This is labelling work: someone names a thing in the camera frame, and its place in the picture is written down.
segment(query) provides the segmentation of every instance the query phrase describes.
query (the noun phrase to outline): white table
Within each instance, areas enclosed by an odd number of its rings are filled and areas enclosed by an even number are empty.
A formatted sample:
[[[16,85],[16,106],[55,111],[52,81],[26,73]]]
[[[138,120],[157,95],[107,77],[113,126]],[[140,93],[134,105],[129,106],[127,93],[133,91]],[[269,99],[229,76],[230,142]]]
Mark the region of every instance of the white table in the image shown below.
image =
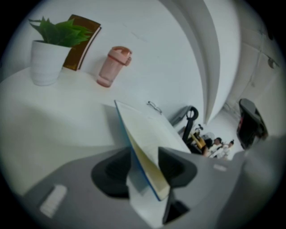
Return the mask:
[[[115,99],[160,117],[189,151],[163,115],[125,88],[107,89],[65,68],[55,84],[40,87],[26,68],[0,84],[0,159],[12,190],[23,195],[69,161],[127,146]]]

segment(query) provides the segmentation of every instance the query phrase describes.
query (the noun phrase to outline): open notebook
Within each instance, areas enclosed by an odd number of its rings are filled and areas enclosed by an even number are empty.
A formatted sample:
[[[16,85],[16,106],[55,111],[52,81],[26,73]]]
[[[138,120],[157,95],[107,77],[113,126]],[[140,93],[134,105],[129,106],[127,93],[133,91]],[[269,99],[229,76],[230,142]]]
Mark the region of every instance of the open notebook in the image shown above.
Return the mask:
[[[169,195],[170,186],[159,168],[158,148],[185,149],[159,119],[124,103],[115,104],[142,172],[157,199],[163,200]]]

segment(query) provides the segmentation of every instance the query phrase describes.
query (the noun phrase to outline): potted plant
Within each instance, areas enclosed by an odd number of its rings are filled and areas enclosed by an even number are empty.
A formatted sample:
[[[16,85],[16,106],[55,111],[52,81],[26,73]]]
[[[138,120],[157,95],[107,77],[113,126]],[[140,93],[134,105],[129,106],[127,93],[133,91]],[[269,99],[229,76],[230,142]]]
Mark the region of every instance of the potted plant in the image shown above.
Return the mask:
[[[73,25],[73,19],[52,24],[49,19],[29,20],[43,37],[33,41],[31,50],[31,77],[35,85],[46,86],[55,83],[70,49],[88,40],[91,33],[87,28]]]

